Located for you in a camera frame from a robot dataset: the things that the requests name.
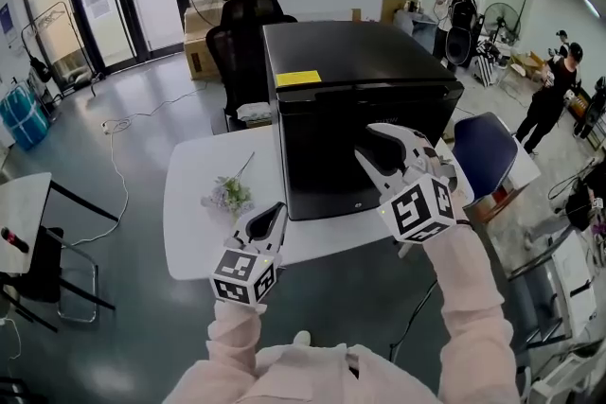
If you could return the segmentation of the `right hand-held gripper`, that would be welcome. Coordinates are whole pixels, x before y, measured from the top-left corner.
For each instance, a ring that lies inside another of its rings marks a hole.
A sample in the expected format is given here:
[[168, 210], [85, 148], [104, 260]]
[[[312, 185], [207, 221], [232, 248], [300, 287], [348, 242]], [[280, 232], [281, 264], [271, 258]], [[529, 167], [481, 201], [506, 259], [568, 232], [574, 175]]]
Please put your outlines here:
[[366, 129], [389, 144], [379, 150], [378, 160], [368, 150], [354, 154], [380, 192], [378, 212], [394, 238], [422, 243], [454, 226], [454, 166], [426, 148], [422, 133], [385, 122]]

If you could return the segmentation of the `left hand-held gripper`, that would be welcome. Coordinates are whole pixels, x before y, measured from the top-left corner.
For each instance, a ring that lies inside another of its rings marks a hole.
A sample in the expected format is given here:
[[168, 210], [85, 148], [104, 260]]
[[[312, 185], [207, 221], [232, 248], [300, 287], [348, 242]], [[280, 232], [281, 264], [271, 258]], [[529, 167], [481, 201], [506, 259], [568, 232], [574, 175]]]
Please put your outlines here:
[[258, 305], [278, 280], [288, 210], [284, 202], [242, 215], [210, 275], [216, 298], [238, 305]]

